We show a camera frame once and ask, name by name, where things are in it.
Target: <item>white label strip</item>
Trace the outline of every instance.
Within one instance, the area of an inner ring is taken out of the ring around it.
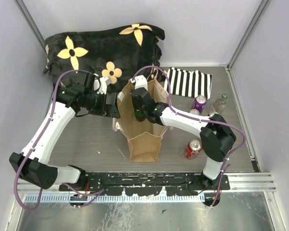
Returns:
[[[85,203],[93,199],[93,196],[89,196],[87,201],[70,201],[71,194],[46,194],[41,198],[41,203]],[[25,203],[36,203],[38,200],[38,194],[27,195],[25,198]],[[166,196],[166,195],[157,195],[157,196],[99,196],[93,203],[167,203],[167,202],[204,202],[204,194],[201,193],[198,196]]]

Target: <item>paper bag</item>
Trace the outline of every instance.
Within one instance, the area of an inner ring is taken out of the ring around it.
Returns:
[[[117,126],[127,138],[131,162],[157,162],[166,126],[152,124],[147,119],[143,122],[136,120],[131,99],[131,90],[135,89],[131,81],[118,95],[118,110],[120,119]],[[157,80],[148,82],[148,91],[156,102],[167,102],[168,93]]]

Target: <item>red soda can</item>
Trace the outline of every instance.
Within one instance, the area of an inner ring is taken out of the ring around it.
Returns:
[[[198,140],[192,140],[187,144],[185,156],[188,159],[195,159],[196,156],[200,153],[201,149],[202,149],[201,142]]]

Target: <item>gray wall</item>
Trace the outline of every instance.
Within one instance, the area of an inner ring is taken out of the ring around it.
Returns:
[[[14,199],[9,157],[32,138],[51,96],[45,65],[42,48],[15,3],[0,0],[0,230]]]
[[[46,38],[145,22],[163,28],[162,65],[228,64],[261,0],[25,0]]]
[[[233,68],[265,171],[289,222],[289,0],[273,0]]]

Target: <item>black and white striped cloth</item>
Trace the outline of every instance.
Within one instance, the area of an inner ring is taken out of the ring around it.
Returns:
[[[195,98],[199,95],[210,98],[212,75],[200,71],[185,71],[172,67],[167,76],[170,80],[171,94]],[[164,90],[168,92],[168,82],[165,81]]]

